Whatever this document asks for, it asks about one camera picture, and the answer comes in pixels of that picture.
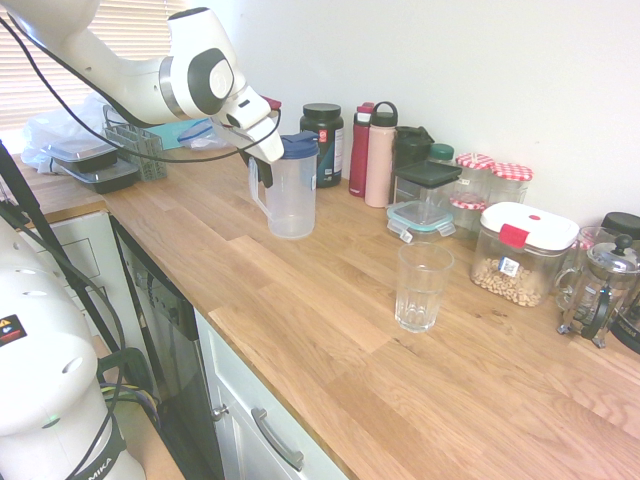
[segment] pink water bottle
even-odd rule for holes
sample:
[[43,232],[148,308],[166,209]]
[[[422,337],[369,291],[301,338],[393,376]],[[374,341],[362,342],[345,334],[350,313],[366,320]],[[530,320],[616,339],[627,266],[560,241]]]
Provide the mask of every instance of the pink water bottle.
[[[381,105],[389,106],[391,112],[379,112],[378,108]],[[364,192],[364,203],[370,207],[384,208],[389,204],[396,125],[398,125],[396,106],[391,102],[378,103],[371,113],[367,182]]]
[[373,103],[360,105],[353,116],[353,148],[351,149],[351,170],[349,172],[349,193],[364,197],[367,181],[367,155],[369,154],[369,125]]

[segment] white wall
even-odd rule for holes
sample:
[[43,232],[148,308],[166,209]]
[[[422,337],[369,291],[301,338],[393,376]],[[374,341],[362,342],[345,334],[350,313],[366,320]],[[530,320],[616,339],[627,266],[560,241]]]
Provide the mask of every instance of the white wall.
[[533,168],[530,205],[581,225],[640,215],[640,2],[194,3],[219,15],[250,84],[283,101],[281,133],[304,103],[340,104],[350,130],[356,105],[390,100],[459,153]]

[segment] plastic pitcher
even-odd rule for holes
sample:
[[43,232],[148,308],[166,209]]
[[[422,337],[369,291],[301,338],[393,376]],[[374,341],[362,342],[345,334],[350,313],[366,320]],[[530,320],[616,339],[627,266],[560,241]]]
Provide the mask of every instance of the plastic pitcher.
[[258,166],[249,161],[251,198],[267,216],[269,230],[277,237],[303,238],[313,231],[316,219],[316,159],[318,134],[283,135],[284,155],[271,165],[273,185],[265,189],[266,205],[258,194]]

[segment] window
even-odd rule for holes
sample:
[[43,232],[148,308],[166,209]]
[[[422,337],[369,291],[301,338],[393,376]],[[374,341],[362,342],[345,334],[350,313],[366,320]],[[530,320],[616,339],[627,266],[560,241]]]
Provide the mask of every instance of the window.
[[[169,15],[188,8],[188,0],[102,0],[89,27],[118,55],[132,60],[169,52]],[[0,7],[0,15],[8,15]],[[82,103],[91,89],[23,37],[47,80],[69,104]],[[27,119],[60,108],[35,75],[20,47],[0,26],[0,132],[20,131]]]

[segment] dish rack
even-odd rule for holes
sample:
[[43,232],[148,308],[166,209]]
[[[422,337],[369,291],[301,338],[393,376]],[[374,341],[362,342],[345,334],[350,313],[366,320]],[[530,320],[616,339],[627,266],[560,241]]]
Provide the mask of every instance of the dish rack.
[[[122,145],[127,150],[133,150],[143,155],[160,156],[163,151],[162,138],[142,128],[124,123],[116,124],[109,120],[107,114],[111,109],[105,105],[104,116],[107,123],[105,136],[107,139]],[[167,176],[167,164],[139,157],[127,152],[118,151],[118,157],[138,167],[138,178],[143,182],[165,178]]]

